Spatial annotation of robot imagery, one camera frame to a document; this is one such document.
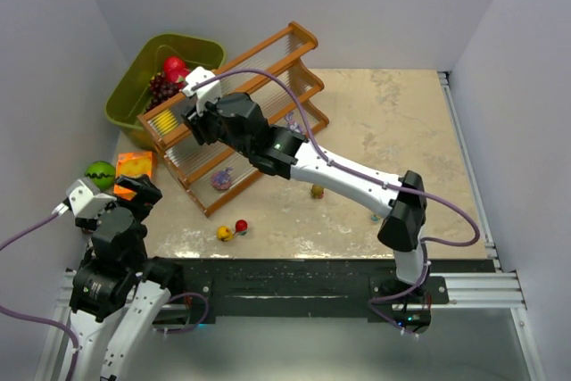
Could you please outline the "purple figure pink donut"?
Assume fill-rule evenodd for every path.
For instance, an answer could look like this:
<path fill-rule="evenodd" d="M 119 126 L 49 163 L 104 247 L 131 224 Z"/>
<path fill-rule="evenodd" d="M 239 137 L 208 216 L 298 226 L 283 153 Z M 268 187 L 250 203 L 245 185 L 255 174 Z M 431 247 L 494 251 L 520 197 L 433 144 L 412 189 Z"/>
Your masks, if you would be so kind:
<path fill-rule="evenodd" d="M 232 167 L 226 167 L 222 170 L 215 171 L 211 175 L 211 186 L 218 191 L 227 191 L 233 185 Z"/>

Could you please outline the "purple bunny pink base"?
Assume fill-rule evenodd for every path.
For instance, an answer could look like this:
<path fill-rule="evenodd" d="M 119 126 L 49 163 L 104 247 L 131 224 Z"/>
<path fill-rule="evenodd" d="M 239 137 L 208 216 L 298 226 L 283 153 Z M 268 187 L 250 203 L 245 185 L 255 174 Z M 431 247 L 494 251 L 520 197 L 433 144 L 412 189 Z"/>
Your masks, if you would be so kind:
<path fill-rule="evenodd" d="M 287 127 L 292 130 L 293 132 L 297 132 L 300 134 L 304 133 L 303 127 L 300 123 L 294 118 L 294 113 L 289 112 L 285 117 L 284 120 L 286 121 Z"/>

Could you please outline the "orange three-tier ribbed shelf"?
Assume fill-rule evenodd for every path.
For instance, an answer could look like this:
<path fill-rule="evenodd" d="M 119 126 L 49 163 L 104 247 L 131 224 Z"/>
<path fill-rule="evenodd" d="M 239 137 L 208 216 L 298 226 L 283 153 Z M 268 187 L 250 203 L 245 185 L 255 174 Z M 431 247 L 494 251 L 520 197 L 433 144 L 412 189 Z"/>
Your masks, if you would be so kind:
<path fill-rule="evenodd" d="M 319 132 L 328 117 L 311 103 L 325 87 L 302 57 L 317 38 L 292 21 L 235 60 L 196 70 L 197 93 L 178 94 L 140 115 L 171 176 L 205 216 L 261 176 L 256 165 L 282 171 L 294 135 Z"/>

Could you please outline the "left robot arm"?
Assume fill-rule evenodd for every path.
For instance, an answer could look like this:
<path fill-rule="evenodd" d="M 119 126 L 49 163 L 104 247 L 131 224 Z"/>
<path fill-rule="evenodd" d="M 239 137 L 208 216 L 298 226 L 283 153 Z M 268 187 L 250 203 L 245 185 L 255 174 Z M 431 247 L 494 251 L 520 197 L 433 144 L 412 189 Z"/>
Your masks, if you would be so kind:
<path fill-rule="evenodd" d="M 183 268 L 149 257 L 144 219 L 162 198 L 145 174 L 124 175 L 116 184 L 131 199 L 99 190 L 89 178 L 76 180 L 64 205 L 78 228 L 90 231 L 90 246 L 72 279 L 67 346 L 69 380 L 123 380 L 135 350 L 169 298 L 182 292 Z"/>

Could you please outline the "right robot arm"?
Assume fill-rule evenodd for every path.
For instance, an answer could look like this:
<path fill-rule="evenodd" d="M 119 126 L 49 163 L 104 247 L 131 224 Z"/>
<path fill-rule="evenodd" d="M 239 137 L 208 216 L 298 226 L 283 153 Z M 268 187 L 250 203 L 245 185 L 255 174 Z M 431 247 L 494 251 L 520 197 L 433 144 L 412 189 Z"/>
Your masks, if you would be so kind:
<path fill-rule="evenodd" d="M 393 251 L 399 283 L 417 288 L 426 280 L 428 258 L 421 242 L 426 196 L 419 174 L 373 170 L 320 146 L 312 131 L 271 124 L 246 93 L 188 106 L 181 121 L 198 145 L 221 143 L 268 176 L 322 186 L 382 219 L 378 240 Z"/>

